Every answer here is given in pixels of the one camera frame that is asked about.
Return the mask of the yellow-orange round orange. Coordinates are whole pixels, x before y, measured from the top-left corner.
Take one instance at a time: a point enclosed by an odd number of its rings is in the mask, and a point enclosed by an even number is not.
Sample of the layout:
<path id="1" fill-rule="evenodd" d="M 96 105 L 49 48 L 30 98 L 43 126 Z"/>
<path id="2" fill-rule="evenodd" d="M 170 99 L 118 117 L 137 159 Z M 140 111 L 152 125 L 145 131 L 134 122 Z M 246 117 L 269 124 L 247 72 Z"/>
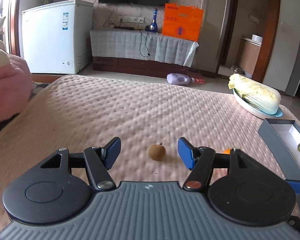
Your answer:
<path id="1" fill-rule="evenodd" d="M 223 154 L 230 154 L 231 153 L 231 148 L 228 148 L 228 149 L 224 150 L 222 153 Z"/>

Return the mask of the brown kiwi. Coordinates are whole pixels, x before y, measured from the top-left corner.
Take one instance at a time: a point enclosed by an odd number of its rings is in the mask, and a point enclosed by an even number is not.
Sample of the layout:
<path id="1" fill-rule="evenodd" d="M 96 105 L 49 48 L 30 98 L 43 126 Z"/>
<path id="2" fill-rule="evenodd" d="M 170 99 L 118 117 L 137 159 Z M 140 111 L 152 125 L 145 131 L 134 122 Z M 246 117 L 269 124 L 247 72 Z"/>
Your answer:
<path id="1" fill-rule="evenodd" d="M 160 144 L 153 144 L 148 149 L 148 156 L 152 160 L 155 160 L 155 161 L 162 161 L 162 159 L 164 158 L 165 154 L 166 154 L 166 149 L 162 145 L 162 143 L 160 143 Z"/>

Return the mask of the wooden kitchen cabinet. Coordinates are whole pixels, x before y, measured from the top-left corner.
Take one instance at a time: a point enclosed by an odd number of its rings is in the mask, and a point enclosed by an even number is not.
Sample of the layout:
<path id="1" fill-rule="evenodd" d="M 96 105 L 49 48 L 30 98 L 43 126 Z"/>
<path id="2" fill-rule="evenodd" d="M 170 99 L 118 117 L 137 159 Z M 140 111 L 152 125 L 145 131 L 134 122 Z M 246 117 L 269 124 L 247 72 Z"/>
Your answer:
<path id="1" fill-rule="evenodd" d="M 255 42 L 245 37 L 241 38 L 236 58 L 236 66 L 241 68 L 249 78 L 251 78 L 254 73 L 260 49 L 260 42 Z"/>

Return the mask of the grey white shallow box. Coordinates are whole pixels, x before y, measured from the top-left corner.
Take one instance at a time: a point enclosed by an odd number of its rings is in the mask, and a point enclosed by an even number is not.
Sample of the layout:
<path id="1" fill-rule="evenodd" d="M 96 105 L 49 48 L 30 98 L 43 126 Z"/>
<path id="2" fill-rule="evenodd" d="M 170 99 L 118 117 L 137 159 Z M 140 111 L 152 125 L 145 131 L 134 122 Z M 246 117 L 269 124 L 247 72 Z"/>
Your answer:
<path id="1" fill-rule="evenodd" d="M 294 120 L 264 119 L 259 135 L 287 179 L 300 180 L 300 126 Z"/>

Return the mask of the pink quilted table cover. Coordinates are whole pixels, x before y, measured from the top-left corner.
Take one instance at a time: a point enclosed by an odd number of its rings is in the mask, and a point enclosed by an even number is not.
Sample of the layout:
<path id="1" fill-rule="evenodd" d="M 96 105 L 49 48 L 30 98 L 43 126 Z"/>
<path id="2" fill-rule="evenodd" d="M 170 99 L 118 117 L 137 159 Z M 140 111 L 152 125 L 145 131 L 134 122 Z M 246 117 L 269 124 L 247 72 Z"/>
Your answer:
<path id="1" fill-rule="evenodd" d="M 82 152 L 122 141 L 111 177 L 116 183 L 178 181 L 189 171 L 177 154 L 185 137 L 217 152 L 237 147 L 282 177 L 283 172 L 258 134 L 262 120 L 243 109 L 232 94 L 163 83 L 79 75 L 64 76 L 39 92 L 0 132 L 0 231 L 9 223 L 4 189 L 59 148 Z M 153 144 L 165 147 L 152 160 Z"/>

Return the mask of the purple detergent bottle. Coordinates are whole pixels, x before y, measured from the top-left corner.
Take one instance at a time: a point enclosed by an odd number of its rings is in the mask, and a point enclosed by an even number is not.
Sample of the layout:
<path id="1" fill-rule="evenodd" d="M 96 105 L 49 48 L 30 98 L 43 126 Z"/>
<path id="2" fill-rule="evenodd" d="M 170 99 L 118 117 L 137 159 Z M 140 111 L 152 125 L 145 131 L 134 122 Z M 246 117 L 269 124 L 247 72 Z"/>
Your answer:
<path id="1" fill-rule="evenodd" d="M 170 85 L 187 86 L 192 83 L 195 83 L 195 79 L 193 77 L 189 77 L 185 74 L 178 74 L 178 73 L 168 74 L 166 76 L 166 80 Z"/>

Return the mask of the napa cabbage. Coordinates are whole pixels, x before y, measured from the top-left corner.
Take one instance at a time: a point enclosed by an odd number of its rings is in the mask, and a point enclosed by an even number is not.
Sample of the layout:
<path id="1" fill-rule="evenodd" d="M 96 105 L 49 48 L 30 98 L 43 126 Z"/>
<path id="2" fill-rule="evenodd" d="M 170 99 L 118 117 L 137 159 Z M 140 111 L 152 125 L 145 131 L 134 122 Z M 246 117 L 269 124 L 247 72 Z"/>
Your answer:
<path id="1" fill-rule="evenodd" d="M 228 87 L 258 111 L 275 115 L 279 110 L 281 95 L 267 85 L 235 73 L 229 77 Z"/>

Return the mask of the dark wood TV cabinet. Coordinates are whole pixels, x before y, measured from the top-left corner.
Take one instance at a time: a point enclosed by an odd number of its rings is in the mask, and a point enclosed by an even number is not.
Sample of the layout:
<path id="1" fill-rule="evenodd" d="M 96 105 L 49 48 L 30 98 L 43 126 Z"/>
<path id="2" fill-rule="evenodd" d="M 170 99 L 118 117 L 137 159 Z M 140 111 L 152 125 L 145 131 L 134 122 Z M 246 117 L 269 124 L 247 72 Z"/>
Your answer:
<path id="1" fill-rule="evenodd" d="M 116 57 L 93 57 L 93 70 L 159 78 L 166 78 L 170 73 L 185 74 L 195 79 L 203 78 L 197 70 L 178 64 Z"/>

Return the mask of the pink plush toy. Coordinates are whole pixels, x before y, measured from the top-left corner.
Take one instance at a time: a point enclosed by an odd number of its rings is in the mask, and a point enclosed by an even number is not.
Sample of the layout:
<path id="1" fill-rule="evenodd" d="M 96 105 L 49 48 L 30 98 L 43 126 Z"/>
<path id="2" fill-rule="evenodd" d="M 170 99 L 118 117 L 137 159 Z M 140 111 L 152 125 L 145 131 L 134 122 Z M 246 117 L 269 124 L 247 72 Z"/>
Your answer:
<path id="1" fill-rule="evenodd" d="M 6 52 L 0 40 L 0 122 L 20 113 L 28 104 L 32 75 L 24 59 Z"/>

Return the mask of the white patterned cabinet cloth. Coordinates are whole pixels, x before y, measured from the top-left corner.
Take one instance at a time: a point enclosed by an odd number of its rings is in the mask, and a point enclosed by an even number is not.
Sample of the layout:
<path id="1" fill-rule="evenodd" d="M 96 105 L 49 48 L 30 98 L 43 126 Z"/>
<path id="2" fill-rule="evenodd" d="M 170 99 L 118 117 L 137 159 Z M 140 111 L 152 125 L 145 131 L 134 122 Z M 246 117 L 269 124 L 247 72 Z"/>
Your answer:
<path id="1" fill-rule="evenodd" d="M 90 31 L 93 57 L 158 61 L 191 67 L 198 42 L 140 30 Z"/>

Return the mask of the white chest freezer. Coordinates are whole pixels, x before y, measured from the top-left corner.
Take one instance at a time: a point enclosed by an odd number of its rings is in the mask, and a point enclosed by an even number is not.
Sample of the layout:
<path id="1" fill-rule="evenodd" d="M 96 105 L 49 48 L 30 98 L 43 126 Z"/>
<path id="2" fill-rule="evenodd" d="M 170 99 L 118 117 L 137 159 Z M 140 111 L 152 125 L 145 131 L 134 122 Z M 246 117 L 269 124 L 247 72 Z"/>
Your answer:
<path id="1" fill-rule="evenodd" d="M 80 0 L 22 12 L 23 59 L 32 74 L 76 74 L 91 61 L 93 4 Z"/>

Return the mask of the orange paper gift bag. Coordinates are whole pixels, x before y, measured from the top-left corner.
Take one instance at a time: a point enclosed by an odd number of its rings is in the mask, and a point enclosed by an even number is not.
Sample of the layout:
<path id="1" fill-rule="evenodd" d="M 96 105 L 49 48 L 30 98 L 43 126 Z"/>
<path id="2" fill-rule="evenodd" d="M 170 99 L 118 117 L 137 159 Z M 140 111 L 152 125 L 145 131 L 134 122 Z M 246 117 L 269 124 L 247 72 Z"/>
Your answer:
<path id="1" fill-rule="evenodd" d="M 162 34 L 198 42 L 204 10 L 198 7 L 166 3 Z"/>

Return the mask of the blue glass bottle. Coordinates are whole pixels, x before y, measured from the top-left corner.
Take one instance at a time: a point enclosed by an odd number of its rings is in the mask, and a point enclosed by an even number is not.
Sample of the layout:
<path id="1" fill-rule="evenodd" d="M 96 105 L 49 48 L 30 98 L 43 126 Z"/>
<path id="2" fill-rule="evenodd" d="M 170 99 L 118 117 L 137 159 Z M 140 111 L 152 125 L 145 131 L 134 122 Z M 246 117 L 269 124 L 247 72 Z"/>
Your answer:
<path id="1" fill-rule="evenodd" d="M 155 8 L 153 10 L 153 19 L 152 19 L 152 22 L 149 25 L 149 32 L 151 32 L 151 33 L 156 33 L 158 31 L 157 15 L 158 15 L 158 9 Z"/>

